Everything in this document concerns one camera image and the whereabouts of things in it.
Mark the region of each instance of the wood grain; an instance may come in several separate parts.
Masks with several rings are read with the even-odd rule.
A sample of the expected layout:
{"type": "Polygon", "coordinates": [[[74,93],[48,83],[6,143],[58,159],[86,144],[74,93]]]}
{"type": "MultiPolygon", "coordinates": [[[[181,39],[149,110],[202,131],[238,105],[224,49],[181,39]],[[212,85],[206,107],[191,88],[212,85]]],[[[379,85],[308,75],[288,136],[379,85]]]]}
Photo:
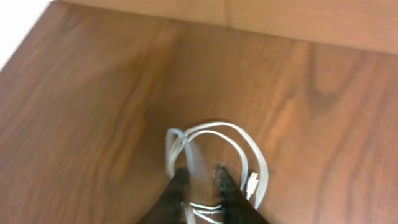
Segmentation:
{"type": "MultiPolygon", "coordinates": [[[[134,223],[168,183],[166,130],[214,119],[262,149],[271,223],[397,223],[397,69],[391,55],[55,2],[0,73],[0,223],[134,223]]],[[[198,143],[240,172],[227,143],[198,143]]]]}

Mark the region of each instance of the white wall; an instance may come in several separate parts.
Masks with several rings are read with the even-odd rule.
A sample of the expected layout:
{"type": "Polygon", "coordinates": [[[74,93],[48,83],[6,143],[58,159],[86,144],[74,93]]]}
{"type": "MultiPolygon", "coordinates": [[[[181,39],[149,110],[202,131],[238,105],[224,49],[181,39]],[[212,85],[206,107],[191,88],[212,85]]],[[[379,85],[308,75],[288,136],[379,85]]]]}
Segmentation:
{"type": "Polygon", "coordinates": [[[0,71],[50,0],[0,0],[0,71]]]}

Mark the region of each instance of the usb connector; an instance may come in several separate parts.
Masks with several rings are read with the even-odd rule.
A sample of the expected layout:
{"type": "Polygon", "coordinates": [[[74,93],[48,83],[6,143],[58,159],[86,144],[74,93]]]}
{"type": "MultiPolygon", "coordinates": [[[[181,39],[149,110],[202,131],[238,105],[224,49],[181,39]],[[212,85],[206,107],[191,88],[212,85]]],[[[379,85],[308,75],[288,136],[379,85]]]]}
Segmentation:
{"type": "Polygon", "coordinates": [[[246,199],[249,200],[250,196],[254,193],[254,191],[256,190],[257,184],[259,183],[259,181],[257,180],[257,176],[259,174],[258,173],[251,173],[249,180],[248,180],[248,184],[246,185],[246,199]]]}

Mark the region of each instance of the wooden wall panel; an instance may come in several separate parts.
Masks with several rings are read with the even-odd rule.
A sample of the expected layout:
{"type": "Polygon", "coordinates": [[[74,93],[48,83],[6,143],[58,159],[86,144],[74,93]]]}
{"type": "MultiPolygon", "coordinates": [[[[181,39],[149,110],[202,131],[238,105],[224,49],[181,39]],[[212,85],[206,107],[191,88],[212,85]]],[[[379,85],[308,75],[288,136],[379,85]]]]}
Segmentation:
{"type": "Polygon", "coordinates": [[[223,25],[224,0],[65,0],[150,16],[223,25]]]}
{"type": "Polygon", "coordinates": [[[234,28],[398,53],[398,1],[230,0],[234,28]]]}
{"type": "Polygon", "coordinates": [[[398,53],[395,0],[63,0],[293,39],[398,53]]]}

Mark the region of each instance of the wooden desk surface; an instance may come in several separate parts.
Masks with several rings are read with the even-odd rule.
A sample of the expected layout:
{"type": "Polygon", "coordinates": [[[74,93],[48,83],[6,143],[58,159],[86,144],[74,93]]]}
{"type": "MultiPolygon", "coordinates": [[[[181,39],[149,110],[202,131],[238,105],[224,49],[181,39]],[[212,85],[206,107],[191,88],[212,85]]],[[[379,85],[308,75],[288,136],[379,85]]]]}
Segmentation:
{"type": "MultiPolygon", "coordinates": [[[[398,223],[397,72],[393,55],[53,3],[0,73],[0,223],[134,223],[168,182],[166,130],[212,119],[262,149],[273,223],[398,223]]],[[[199,143],[240,172],[227,143],[199,143]]]]}

